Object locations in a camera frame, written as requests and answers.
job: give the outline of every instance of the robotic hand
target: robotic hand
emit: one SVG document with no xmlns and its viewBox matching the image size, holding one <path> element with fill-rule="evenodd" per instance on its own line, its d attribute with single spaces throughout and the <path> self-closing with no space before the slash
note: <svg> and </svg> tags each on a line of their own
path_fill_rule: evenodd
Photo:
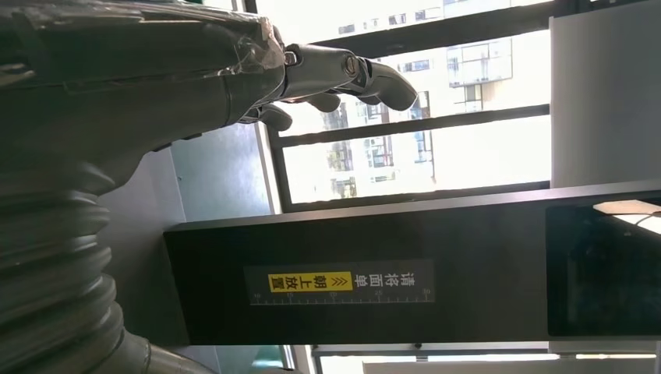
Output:
<svg viewBox="0 0 661 374">
<path fill-rule="evenodd" d="M 285 49 L 285 80 L 277 92 L 278 101 L 307 102 L 330 113 L 340 105 L 338 94 L 356 96 L 369 105 L 384 103 L 398 111 L 410 108 L 417 98 L 411 84 L 390 66 L 356 57 L 350 51 L 305 44 Z M 285 131 L 292 124 L 292 118 L 273 104 L 252 107 L 239 120 L 256 121 L 277 131 Z"/>
</svg>

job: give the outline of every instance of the display screen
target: display screen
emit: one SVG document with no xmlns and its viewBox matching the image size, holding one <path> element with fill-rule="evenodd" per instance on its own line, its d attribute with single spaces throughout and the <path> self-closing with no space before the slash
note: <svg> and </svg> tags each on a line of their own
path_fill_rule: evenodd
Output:
<svg viewBox="0 0 661 374">
<path fill-rule="evenodd" d="M 661 334 L 661 199 L 546 212 L 552 335 Z"/>
</svg>

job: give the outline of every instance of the window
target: window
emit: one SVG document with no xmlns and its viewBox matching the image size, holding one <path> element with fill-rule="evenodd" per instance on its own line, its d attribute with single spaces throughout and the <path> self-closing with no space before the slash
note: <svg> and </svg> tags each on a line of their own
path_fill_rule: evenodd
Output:
<svg viewBox="0 0 661 374">
<path fill-rule="evenodd" d="M 512 78 L 512 40 L 447 49 L 450 86 L 465 86 Z"/>
<path fill-rule="evenodd" d="M 365 364 L 373 362 L 415 362 L 415 356 L 324 356 L 320 358 L 323 373 L 317 374 L 366 374 Z"/>
<path fill-rule="evenodd" d="M 420 60 L 406 62 L 398 66 L 399 72 L 419 72 L 420 70 L 429 70 L 429 60 Z"/>
<path fill-rule="evenodd" d="M 456 87 L 453 89 L 456 97 L 454 106 L 457 113 L 472 113 L 482 110 L 482 85 Z"/>
<path fill-rule="evenodd" d="M 362 23 L 362 28 L 364 30 L 374 30 L 377 27 L 379 27 L 379 19 L 378 18 L 373 18 L 370 19 L 369 21 L 365 21 Z"/>
<path fill-rule="evenodd" d="M 368 105 L 361 101 L 355 103 L 359 118 L 362 119 L 360 125 L 375 125 L 379 123 L 388 123 L 390 109 L 383 104 Z"/>
<path fill-rule="evenodd" d="M 372 177 L 369 180 L 372 183 L 379 183 L 379 182 L 387 182 L 387 181 L 393 181 L 397 179 L 397 174 L 396 173 L 390 173 L 389 175 L 379 175 L 376 177 Z"/>
<path fill-rule="evenodd" d="M 418 158 L 416 163 L 433 162 L 432 134 L 431 131 L 418 131 L 413 134 L 415 137 Z"/>
<path fill-rule="evenodd" d="M 340 35 L 342 34 L 350 34 L 355 31 L 355 25 L 347 25 L 347 26 L 340 26 L 338 27 L 338 33 Z"/>
<path fill-rule="evenodd" d="M 485 47 L 481 49 L 470 48 L 479 44 L 484 44 L 486 49 Z M 512 71 L 511 78 L 485 82 L 470 82 L 469 79 L 469 82 L 464 83 L 463 76 L 468 76 L 468 73 L 462 67 L 463 47 L 468 47 L 467 57 L 480 58 L 483 51 L 488 51 L 490 57 L 506 55 L 509 59 L 509 69 Z M 380 108 L 370 109 L 370 116 L 368 117 L 366 104 L 355 97 L 342 95 L 340 96 L 342 102 L 347 103 L 345 110 L 348 127 L 401 122 L 414 118 L 437 118 L 457 113 L 493 111 L 548 103 L 551 92 L 550 55 L 550 33 L 548 30 L 544 30 L 504 40 L 496 39 L 478 44 L 465 44 L 451 48 L 436 48 L 402 55 L 384 56 L 380 59 L 382 63 L 400 71 L 408 69 L 406 65 L 409 62 L 411 69 L 414 65 L 424 67 L 426 61 L 429 62 L 429 68 L 426 70 L 406 73 L 407 78 L 420 95 L 422 92 L 427 92 L 426 99 L 429 103 L 420 105 L 421 108 L 427 109 L 418 111 L 418 104 L 416 103 L 412 107 L 413 111 L 400 112 L 381 105 Z M 499 59 L 500 57 L 491 58 L 491 62 L 487 62 L 487 65 Z M 452 73 L 451 66 L 453 64 L 457 66 L 455 74 Z M 479 90 L 477 92 L 470 92 L 469 90 L 466 93 L 465 86 L 479 86 Z M 323 115 L 312 108 L 311 105 L 283 104 L 283 108 L 294 118 L 294 123 L 288 131 L 281 132 L 281 136 L 325 130 L 326 125 L 322 120 Z"/>
<path fill-rule="evenodd" d="M 442 8 L 429 8 L 415 12 L 415 21 L 424 21 L 427 19 L 436 19 L 443 16 Z"/>
<path fill-rule="evenodd" d="M 429 91 L 418 92 L 418 100 L 413 103 L 408 111 L 410 119 L 429 118 Z"/>
<path fill-rule="evenodd" d="M 511 3 L 511 0 L 443 0 L 446 18 L 509 8 Z"/>
<path fill-rule="evenodd" d="M 328 164 L 333 143 L 284 148 L 292 202 L 340 199 L 329 186 L 350 177 L 355 195 L 346 196 L 352 198 L 550 180 L 549 116 L 419 133 L 349 140 L 354 150 L 350 171 L 335 171 Z M 393 172 L 395 180 L 376 182 Z"/>
<path fill-rule="evenodd" d="M 389 25 L 403 25 L 406 23 L 406 13 L 397 14 L 395 16 L 388 17 Z"/>
<path fill-rule="evenodd" d="M 393 166 L 393 147 L 390 136 L 365 139 L 363 142 L 367 155 L 367 164 L 370 168 L 385 168 Z"/>
<path fill-rule="evenodd" d="M 403 111 L 348 95 L 328 114 L 307 104 L 282 104 L 292 127 L 269 135 L 284 211 L 401 202 L 418 192 L 429 194 L 413 198 L 443 198 L 463 193 L 448 189 L 550 179 L 550 32 L 539 30 L 537 21 L 555 13 L 552 2 L 526 9 L 520 5 L 544 0 L 443 0 L 385 9 L 377 0 L 359 7 L 352 7 L 355 0 L 257 1 L 258 8 L 273 4 L 274 11 L 264 15 L 283 40 L 378 57 L 418 92 Z M 479 12 L 485 14 L 443 20 Z M 316 16 L 294 17 L 301 13 Z M 458 32 L 421 34 L 446 24 Z M 461 44 L 466 35 L 477 42 Z"/>
<path fill-rule="evenodd" d="M 352 171 L 351 144 L 349 142 L 333 143 L 328 150 L 327 160 L 328 167 L 333 171 Z"/>
<path fill-rule="evenodd" d="M 333 179 L 330 181 L 330 187 L 337 199 L 356 197 L 355 178 L 353 177 L 344 180 Z"/>
<path fill-rule="evenodd" d="M 321 113 L 324 130 L 346 129 L 349 127 L 347 118 L 347 103 L 340 103 L 340 107 L 332 113 Z"/>
<path fill-rule="evenodd" d="M 519 5 L 550 2 L 551 0 L 465 0 L 453 4 L 437 2 L 395 2 L 397 9 L 391 10 L 389 16 L 380 18 L 384 0 L 338 0 L 307 1 L 299 0 L 256 0 L 259 13 L 267 16 L 280 30 L 285 43 L 313 43 L 327 41 L 339 35 L 364 34 L 389 27 L 408 26 L 429 20 L 447 19 L 466 16 L 490 10 L 510 8 Z M 377 29 L 364 27 L 364 23 L 380 18 Z M 338 33 L 340 26 L 354 25 L 351 30 Z"/>
</svg>

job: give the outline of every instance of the robotic arm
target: robotic arm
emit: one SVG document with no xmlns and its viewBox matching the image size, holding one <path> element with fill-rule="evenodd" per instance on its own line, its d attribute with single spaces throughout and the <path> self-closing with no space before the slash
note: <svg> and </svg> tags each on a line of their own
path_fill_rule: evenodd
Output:
<svg viewBox="0 0 661 374">
<path fill-rule="evenodd" d="M 209 373 L 123 328 L 97 197 L 143 155 L 273 103 L 338 94 L 405 110 L 415 91 L 350 51 L 284 47 L 263 17 L 180 1 L 0 3 L 0 373 Z"/>
<path fill-rule="evenodd" d="M 409 109 L 417 99 L 411 84 L 390 66 L 350 51 L 302 44 L 285 49 L 285 80 L 278 93 L 279 101 L 308 102 L 328 113 L 340 105 L 338 94 L 356 96 L 369 105 L 384 103 L 398 111 Z M 272 104 L 251 108 L 239 121 L 262 121 L 278 131 L 292 124 L 291 117 Z"/>
</svg>

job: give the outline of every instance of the glass window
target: glass window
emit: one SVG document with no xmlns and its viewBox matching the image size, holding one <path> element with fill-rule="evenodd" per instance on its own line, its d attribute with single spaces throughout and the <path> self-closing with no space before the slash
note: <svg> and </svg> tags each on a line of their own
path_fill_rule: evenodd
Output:
<svg viewBox="0 0 661 374">
<path fill-rule="evenodd" d="M 374 30 L 377 27 L 379 27 L 379 19 L 370 19 L 369 21 L 365 21 L 362 23 L 362 28 L 364 30 Z"/>
<path fill-rule="evenodd" d="M 307 203 L 546 181 L 550 141 L 550 117 L 542 116 L 284 152 L 292 202 Z"/>
<path fill-rule="evenodd" d="M 619 354 L 619 355 L 613 355 L 613 354 L 587 354 L 587 355 L 576 355 L 576 359 L 578 360 L 603 360 L 606 358 L 613 358 L 613 359 L 654 359 L 656 358 L 656 355 L 654 354 Z"/>
<path fill-rule="evenodd" d="M 415 21 L 424 21 L 428 19 L 436 19 L 443 16 L 443 8 L 435 7 L 415 12 Z"/>
<path fill-rule="evenodd" d="M 419 72 L 420 70 L 429 70 L 429 60 L 420 60 L 406 62 L 398 65 L 399 72 Z"/>
<path fill-rule="evenodd" d="M 428 20 L 466 16 L 495 9 L 530 5 L 550 0 L 256 0 L 259 13 L 277 26 L 285 44 L 312 43 L 346 35 L 406 27 Z M 345 27 L 353 26 L 348 31 Z"/>
<path fill-rule="evenodd" d="M 323 374 L 364 374 L 363 364 L 415 362 L 415 356 L 329 356 L 320 360 Z"/>
<path fill-rule="evenodd" d="M 403 25 L 406 23 L 406 13 L 397 14 L 388 17 L 388 24 L 390 25 Z"/>
<path fill-rule="evenodd" d="M 429 362 L 516 362 L 559 360 L 560 355 L 552 353 L 512 354 L 512 355 L 462 355 L 429 356 Z"/>
<path fill-rule="evenodd" d="M 355 31 L 355 25 L 347 25 L 338 27 L 338 33 L 340 35 L 353 33 Z"/>
<path fill-rule="evenodd" d="M 464 56 L 477 58 L 465 62 Z M 550 34 L 548 30 L 403 55 L 381 62 L 398 69 L 419 93 L 425 92 L 423 114 L 372 108 L 355 97 L 341 95 L 343 104 L 328 125 L 328 115 L 308 104 L 279 104 L 293 118 L 281 136 L 321 132 L 365 125 L 435 118 L 474 111 L 490 111 L 550 102 Z"/>
</svg>

